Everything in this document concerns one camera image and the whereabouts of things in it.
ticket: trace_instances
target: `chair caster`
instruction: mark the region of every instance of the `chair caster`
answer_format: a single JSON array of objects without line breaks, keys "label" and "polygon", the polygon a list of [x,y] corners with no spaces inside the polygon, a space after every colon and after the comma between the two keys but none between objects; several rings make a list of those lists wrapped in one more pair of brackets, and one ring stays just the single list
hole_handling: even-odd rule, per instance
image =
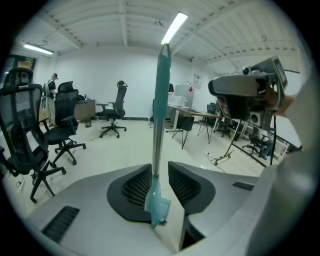
[{"label": "chair caster", "polygon": [[55,163],[53,163],[53,162],[50,162],[50,166],[51,166],[52,168],[57,168],[57,165],[56,165]]}]

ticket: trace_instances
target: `cable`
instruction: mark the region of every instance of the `cable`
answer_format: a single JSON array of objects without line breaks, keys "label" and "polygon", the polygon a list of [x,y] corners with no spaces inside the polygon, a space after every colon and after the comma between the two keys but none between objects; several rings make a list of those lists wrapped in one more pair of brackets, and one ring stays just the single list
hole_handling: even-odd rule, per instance
[{"label": "cable", "polygon": [[206,156],[208,157],[208,160],[210,161],[210,163],[211,163],[212,165],[214,165],[215,167],[219,168],[221,171],[223,171],[224,173],[226,173],[223,169],[221,169],[218,165],[215,165],[215,164],[210,160],[209,154],[206,154]]},{"label": "cable", "polygon": [[272,151],[271,151],[271,158],[270,158],[270,165],[272,166],[272,161],[274,159],[274,153],[275,153],[275,148],[276,148],[276,140],[277,140],[277,122],[276,122],[276,116],[273,116],[273,128],[274,128],[274,133],[273,133],[273,144],[272,144]]}]

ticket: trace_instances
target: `mesh chair back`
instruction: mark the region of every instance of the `mesh chair back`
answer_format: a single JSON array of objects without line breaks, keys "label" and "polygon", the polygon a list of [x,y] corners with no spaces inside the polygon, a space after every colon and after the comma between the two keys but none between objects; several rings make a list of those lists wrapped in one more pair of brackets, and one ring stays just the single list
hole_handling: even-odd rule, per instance
[{"label": "mesh chair back", "polygon": [[13,68],[6,75],[3,83],[3,87],[7,86],[26,86],[32,84],[33,71],[24,67]]},{"label": "mesh chair back", "polygon": [[[35,165],[48,158],[48,142],[39,127],[41,96],[40,84],[11,85],[0,89],[0,127],[11,162],[21,173],[36,169]],[[29,132],[39,145],[33,152],[27,138]]]},{"label": "mesh chair back", "polygon": [[206,111],[208,113],[215,114],[216,113],[216,104],[214,104],[214,105],[211,105],[211,104],[210,105],[206,105]]},{"label": "mesh chair back", "polygon": [[256,138],[259,136],[259,129],[257,127],[253,127],[251,134],[249,135],[249,140],[253,143]]},{"label": "mesh chair back", "polygon": [[74,89],[73,87],[74,81],[63,82],[58,87],[58,92],[67,92]]},{"label": "mesh chair back", "polygon": [[127,86],[125,83],[118,82],[118,93],[116,95],[115,104],[113,104],[113,109],[119,118],[122,118],[125,116],[126,112],[124,110],[124,99],[126,96]]},{"label": "mesh chair back", "polygon": [[[62,119],[75,114],[78,94],[79,91],[77,89],[59,90],[58,88],[58,92],[55,95],[55,124],[58,127],[70,127],[70,124],[63,122]],[[73,119],[73,124],[78,126],[76,119]]]}]

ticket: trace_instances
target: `chair seat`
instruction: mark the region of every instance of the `chair seat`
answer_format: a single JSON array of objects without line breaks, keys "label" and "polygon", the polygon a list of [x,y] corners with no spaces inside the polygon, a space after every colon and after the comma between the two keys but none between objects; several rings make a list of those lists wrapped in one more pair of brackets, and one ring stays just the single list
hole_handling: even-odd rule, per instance
[{"label": "chair seat", "polygon": [[[35,148],[35,150],[32,153],[34,155],[35,163],[37,164],[37,166],[42,168],[47,161],[48,155],[46,154],[46,152],[43,151],[43,149],[40,146]],[[32,165],[29,162],[29,158],[25,154],[20,155],[18,157],[19,157],[19,162],[15,162],[12,156],[8,158],[7,162],[11,169],[15,171],[18,170],[19,173],[22,175],[27,175],[32,169]]]},{"label": "chair seat", "polygon": [[119,119],[119,116],[116,114],[116,111],[112,108],[109,108],[109,109],[106,109],[105,112],[103,111],[100,111],[100,112],[97,112],[95,113],[95,115],[97,117],[108,117],[108,118],[111,118],[111,119]]},{"label": "chair seat", "polygon": [[72,136],[72,129],[69,127],[54,127],[50,130],[48,130],[44,136],[47,138],[49,145],[56,145],[59,143],[64,142],[67,140],[70,136]]}]

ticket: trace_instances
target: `metal pole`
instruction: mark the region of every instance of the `metal pole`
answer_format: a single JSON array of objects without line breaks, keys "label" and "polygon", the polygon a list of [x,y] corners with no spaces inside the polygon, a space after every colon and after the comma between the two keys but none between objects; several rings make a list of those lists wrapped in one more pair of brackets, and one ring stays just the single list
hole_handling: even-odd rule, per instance
[{"label": "metal pole", "polygon": [[241,124],[241,120],[240,120],[240,122],[238,122],[238,125],[237,125],[237,127],[236,127],[236,129],[235,129],[234,135],[233,135],[233,137],[232,137],[230,146],[228,147],[228,149],[227,149],[227,151],[225,152],[224,156],[226,156],[226,155],[228,154],[228,152],[229,152],[229,150],[230,150],[230,148],[231,148],[231,145],[233,144],[233,142],[234,142],[234,140],[235,140],[235,137],[236,137],[236,134],[237,134],[237,132],[238,132],[238,129],[239,129],[240,124]]}]

